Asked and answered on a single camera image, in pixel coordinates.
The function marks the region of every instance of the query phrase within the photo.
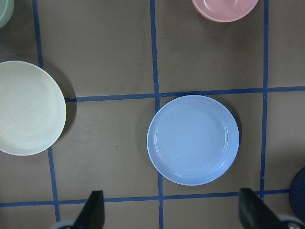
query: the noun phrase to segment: pink dish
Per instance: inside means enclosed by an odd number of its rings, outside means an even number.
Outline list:
[[[205,18],[231,22],[246,16],[258,0],[192,0],[196,10]]]

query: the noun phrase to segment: blue plate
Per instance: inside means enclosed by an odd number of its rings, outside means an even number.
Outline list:
[[[235,119],[218,101],[200,95],[172,100],[153,118],[147,150],[155,168],[181,185],[202,185],[233,163],[239,147]]]

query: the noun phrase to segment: bowl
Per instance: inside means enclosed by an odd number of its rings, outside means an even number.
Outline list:
[[[209,183],[233,163],[239,131],[232,114],[218,101],[200,95],[183,96],[162,107],[147,134],[154,167],[181,185]]]
[[[0,28],[6,25],[14,11],[14,0],[0,0]]]
[[[216,22],[231,22],[246,16],[258,0],[192,0],[196,10]]]
[[[33,155],[49,148],[66,121],[66,104],[53,78],[27,62],[0,63],[0,150]]]

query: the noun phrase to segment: light green cup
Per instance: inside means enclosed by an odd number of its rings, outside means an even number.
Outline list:
[[[0,0],[0,28],[6,25],[14,11],[14,0]]]

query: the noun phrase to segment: metal screw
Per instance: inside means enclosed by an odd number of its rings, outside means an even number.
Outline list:
[[[300,225],[298,225],[297,223],[288,223],[288,228],[289,229],[301,229]]]

